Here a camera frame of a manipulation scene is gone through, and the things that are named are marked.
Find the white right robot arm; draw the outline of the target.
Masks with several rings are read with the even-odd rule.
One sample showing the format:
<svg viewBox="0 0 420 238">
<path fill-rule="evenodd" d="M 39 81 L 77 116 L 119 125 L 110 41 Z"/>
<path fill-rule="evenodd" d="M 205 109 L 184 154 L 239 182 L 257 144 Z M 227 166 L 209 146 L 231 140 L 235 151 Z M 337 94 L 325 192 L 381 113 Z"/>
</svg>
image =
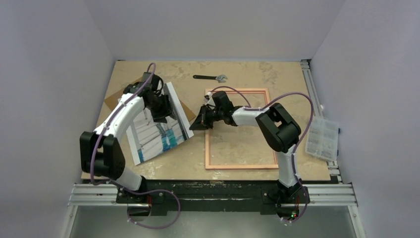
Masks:
<svg viewBox="0 0 420 238">
<path fill-rule="evenodd" d="M 305 202 L 309 202 L 309 192 L 303 185 L 297 170 L 297 149 L 309 128 L 301 127 L 291 114 L 277 100 L 264 107 L 235 106 L 226 91 L 208 92 L 206 102 L 190 125 L 190 130 L 210 130 L 217 121 L 230 126 L 256 126 L 262 132 L 269 147 L 277 153 L 279 165 L 279 198 L 285 202 L 303 192 Z"/>
</svg>

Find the pink picture frame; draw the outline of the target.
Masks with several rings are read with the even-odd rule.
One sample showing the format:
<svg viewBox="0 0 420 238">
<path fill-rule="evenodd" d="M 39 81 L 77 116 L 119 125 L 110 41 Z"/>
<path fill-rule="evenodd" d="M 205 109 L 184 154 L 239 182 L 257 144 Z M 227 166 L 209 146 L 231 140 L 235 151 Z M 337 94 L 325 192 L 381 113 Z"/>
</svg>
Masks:
<svg viewBox="0 0 420 238">
<path fill-rule="evenodd" d="M 277 154 L 256 126 L 230 126 L 219 121 L 205 135 L 206 170 L 278 169 Z"/>
</svg>

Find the glossy printed photo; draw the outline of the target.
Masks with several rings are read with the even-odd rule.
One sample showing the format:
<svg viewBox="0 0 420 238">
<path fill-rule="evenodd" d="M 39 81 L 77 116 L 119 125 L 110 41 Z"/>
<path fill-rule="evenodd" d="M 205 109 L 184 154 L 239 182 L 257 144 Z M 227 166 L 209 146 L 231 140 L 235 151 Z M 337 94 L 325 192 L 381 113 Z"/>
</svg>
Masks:
<svg viewBox="0 0 420 238">
<path fill-rule="evenodd" d="M 195 114 L 189 108 L 183 108 L 171 82 L 164 85 L 163 94 L 174 105 L 174 117 L 166 117 L 166 123 L 154 122 L 151 111 L 144 109 L 126 131 L 135 165 L 153 159 L 194 136 L 189 127 Z"/>
</svg>

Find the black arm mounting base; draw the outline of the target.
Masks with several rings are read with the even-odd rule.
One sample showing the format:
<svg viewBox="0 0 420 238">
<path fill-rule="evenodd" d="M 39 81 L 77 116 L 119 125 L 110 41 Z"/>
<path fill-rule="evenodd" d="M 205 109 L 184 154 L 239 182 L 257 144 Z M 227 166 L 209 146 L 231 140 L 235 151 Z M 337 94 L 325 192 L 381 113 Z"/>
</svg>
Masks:
<svg viewBox="0 0 420 238">
<path fill-rule="evenodd" d="M 116 202 L 146 205 L 153 216 L 169 211 L 191 212 L 258 212 L 295 220 L 305 210 L 303 192 L 290 198 L 280 193 L 277 180 L 157 180 L 149 179 L 141 189 L 130 193 L 117 191 Z"/>
</svg>

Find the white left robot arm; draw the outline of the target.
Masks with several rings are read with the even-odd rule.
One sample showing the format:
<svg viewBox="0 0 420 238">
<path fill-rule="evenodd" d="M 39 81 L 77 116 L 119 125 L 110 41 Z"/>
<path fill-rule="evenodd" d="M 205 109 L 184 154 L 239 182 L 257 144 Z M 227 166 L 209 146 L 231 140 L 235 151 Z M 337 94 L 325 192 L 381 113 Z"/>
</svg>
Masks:
<svg viewBox="0 0 420 238">
<path fill-rule="evenodd" d="M 80 136 L 81 169 L 94 177 L 111 179 L 129 189 L 128 196 L 136 203 L 146 200 L 148 190 L 142 186 L 143 177 L 125 165 L 120 145 L 133 119 L 147 109 L 153 122 L 167 122 L 174 118 L 170 96 L 163 93 L 163 80 L 145 72 L 141 81 L 128 85 L 122 97 L 108 116 L 93 132 L 85 131 Z"/>
</svg>

